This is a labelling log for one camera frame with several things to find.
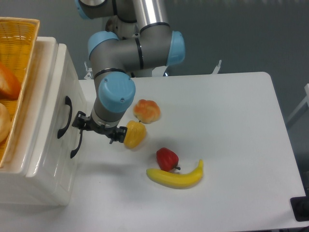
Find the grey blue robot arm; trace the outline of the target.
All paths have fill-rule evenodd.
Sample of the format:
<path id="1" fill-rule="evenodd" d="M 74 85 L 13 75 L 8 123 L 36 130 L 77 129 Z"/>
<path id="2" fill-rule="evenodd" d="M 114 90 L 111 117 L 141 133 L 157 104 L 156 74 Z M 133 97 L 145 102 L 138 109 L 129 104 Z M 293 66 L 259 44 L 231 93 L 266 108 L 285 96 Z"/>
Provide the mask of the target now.
<path id="1" fill-rule="evenodd" d="M 94 131 L 112 142 L 123 142 L 127 129 L 118 124 L 135 96 L 131 74 L 183 62 L 183 36 L 170 28 L 162 0 L 78 0 L 75 4 L 82 18 L 115 16 L 129 25 L 128 38 L 118 27 L 89 38 L 96 99 L 90 116 L 78 112 L 72 124 L 80 131 Z"/>

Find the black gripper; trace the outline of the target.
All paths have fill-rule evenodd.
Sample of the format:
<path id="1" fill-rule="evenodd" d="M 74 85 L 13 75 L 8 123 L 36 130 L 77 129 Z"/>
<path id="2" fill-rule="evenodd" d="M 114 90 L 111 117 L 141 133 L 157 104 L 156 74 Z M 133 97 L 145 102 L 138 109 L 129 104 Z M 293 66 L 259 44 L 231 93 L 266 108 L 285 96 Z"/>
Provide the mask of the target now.
<path id="1" fill-rule="evenodd" d="M 86 116 L 82 111 L 78 111 L 72 126 L 81 130 L 81 131 L 94 131 L 97 134 L 105 135 L 109 137 L 110 142 L 120 142 L 123 143 L 127 133 L 127 127 L 111 127 L 108 128 L 104 124 L 97 124 L 91 116 Z"/>

